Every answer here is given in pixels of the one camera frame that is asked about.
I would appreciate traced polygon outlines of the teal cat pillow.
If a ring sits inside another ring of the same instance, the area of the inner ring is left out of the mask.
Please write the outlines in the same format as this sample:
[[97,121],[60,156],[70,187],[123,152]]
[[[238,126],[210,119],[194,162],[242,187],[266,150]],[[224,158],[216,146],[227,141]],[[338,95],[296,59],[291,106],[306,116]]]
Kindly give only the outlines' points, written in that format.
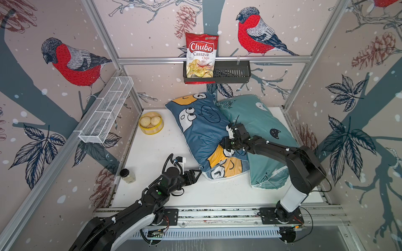
[[[270,142],[298,147],[290,131],[275,118],[255,95],[242,95],[216,103],[231,123],[241,123],[250,136],[260,136]],[[248,154],[251,186],[260,189],[280,189],[289,179],[287,167],[265,156]]]

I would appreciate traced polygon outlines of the blue cartoon pillow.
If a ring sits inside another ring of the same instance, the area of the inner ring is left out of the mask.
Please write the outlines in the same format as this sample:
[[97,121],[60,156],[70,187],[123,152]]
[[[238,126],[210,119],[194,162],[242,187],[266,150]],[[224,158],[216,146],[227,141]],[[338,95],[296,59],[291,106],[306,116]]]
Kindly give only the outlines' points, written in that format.
[[247,173],[250,164],[245,151],[227,151],[220,146],[229,136],[229,120],[215,105],[210,93],[198,93],[165,104],[173,115],[186,144],[209,180],[226,179]]

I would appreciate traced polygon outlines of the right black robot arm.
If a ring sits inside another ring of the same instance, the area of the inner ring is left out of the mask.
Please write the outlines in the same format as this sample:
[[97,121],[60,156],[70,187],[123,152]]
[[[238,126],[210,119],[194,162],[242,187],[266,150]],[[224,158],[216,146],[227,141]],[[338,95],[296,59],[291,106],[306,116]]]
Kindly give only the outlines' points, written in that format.
[[285,164],[288,168],[291,186],[276,204],[276,217],[292,216],[307,196],[327,177],[313,151],[301,147],[284,146],[268,141],[260,136],[250,136],[241,123],[228,128],[229,136],[224,137],[220,146],[225,150],[244,150],[251,154],[265,156]]

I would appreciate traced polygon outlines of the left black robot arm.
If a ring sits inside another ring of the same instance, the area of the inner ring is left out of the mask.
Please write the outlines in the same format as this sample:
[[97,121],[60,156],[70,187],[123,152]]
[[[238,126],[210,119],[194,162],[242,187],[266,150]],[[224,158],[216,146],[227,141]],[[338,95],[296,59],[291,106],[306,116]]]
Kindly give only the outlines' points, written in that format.
[[136,232],[165,221],[164,205],[174,192],[195,184],[201,170],[180,171],[169,167],[150,186],[139,200],[126,209],[104,219],[94,217],[78,235],[71,251],[114,251]]

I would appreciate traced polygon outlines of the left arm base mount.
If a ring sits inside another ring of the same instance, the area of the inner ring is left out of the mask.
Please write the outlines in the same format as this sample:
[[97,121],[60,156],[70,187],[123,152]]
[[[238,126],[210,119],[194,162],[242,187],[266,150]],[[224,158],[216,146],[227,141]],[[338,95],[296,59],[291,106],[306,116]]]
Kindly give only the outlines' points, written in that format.
[[156,212],[156,217],[151,223],[151,226],[158,226],[166,228],[170,226],[177,226],[179,218],[178,209],[164,209]]

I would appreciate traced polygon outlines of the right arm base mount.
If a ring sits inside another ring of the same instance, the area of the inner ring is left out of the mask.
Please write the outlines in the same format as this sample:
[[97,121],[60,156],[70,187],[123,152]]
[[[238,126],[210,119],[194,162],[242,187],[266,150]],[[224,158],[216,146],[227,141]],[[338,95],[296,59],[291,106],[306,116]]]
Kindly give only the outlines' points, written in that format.
[[261,218],[264,225],[302,225],[304,219],[300,208],[294,212],[287,212],[285,209],[278,208],[260,208],[257,215]]

